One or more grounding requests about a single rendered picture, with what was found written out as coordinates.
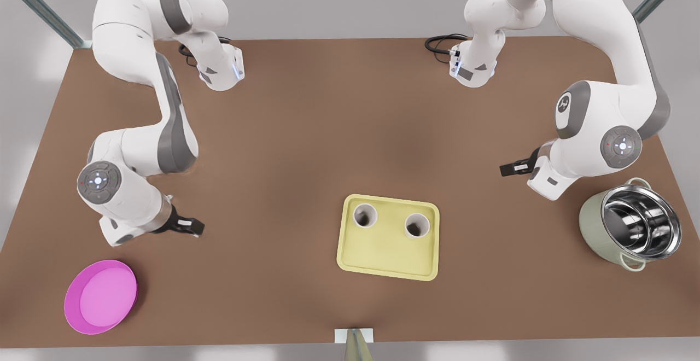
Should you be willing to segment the pink round plate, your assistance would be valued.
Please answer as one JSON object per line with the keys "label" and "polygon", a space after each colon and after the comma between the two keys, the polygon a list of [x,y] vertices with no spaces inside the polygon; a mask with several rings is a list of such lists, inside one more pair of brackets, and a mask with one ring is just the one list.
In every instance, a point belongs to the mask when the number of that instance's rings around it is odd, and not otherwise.
{"label": "pink round plate", "polygon": [[115,328],[137,301],[138,284],[132,269],[117,260],[97,261],[83,269],[63,301],[68,325],[85,335]]}

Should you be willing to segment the yellow rectangular tray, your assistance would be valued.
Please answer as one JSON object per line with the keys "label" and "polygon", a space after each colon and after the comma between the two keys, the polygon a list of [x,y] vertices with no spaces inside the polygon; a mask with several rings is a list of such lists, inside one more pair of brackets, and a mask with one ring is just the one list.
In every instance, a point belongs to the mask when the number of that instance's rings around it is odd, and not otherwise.
{"label": "yellow rectangular tray", "polygon": [[[370,228],[353,224],[360,203],[372,204],[378,213]],[[428,217],[430,231],[423,238],[405,235],[405,219],[419,212]],[[350,194],[343,202],[336,262],[349,272],[417,281],[432,281],[439,269],[440,212],[431,202],[393,197]]]}

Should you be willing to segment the white IKEA cup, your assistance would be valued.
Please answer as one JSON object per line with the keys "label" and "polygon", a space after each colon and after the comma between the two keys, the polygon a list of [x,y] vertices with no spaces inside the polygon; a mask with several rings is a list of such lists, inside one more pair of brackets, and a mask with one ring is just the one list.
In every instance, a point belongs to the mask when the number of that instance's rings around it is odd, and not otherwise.
{"label": "white IKEA cup", "polygon": [[405,235],[407,238],[418,239],[426,236],[430,231],[430,221],[427,216],[415,212],[405,219]]}
{"label": "white IKEA cup", "polygon": [[353,224],[360,228],[370,228],[378,220],[378,213],[375,207],[367,202],[360,203],[355,207],[352,214]]}

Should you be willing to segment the green steel pot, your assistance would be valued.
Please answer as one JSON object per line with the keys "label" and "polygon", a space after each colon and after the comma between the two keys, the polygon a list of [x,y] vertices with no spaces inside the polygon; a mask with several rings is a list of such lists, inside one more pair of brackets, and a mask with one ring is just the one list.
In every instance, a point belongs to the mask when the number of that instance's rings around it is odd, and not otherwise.
{"label": "green steel pot", "polygon": [[675,209],[639,177],[591,196],[580,209],[579,227],[598,256],[633,273],[673,255],[682,240]]}

